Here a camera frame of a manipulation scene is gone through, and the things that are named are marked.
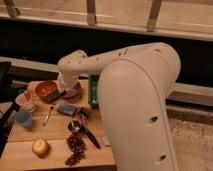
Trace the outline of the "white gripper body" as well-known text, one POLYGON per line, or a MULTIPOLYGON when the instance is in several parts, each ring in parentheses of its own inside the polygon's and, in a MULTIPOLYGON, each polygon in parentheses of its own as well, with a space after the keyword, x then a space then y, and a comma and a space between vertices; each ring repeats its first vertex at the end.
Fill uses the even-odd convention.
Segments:
POLYGON ((78 82, 77 76, 65 77, 63 74, 59 74, 58 78, 58 86, 61 90, 68 91, 72 89, 78 82))

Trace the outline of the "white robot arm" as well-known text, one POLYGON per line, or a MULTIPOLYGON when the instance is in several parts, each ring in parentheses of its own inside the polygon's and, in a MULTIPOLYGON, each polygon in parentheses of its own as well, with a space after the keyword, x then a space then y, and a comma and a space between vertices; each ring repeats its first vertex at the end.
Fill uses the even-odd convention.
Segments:
POLYGON ((179 171, 166 98, 181 63, 165 43, 121 48, 88 57, 78 50, 58 62, 67 90, 81 74, 97 75, 98 103, 118 171, 179 171))

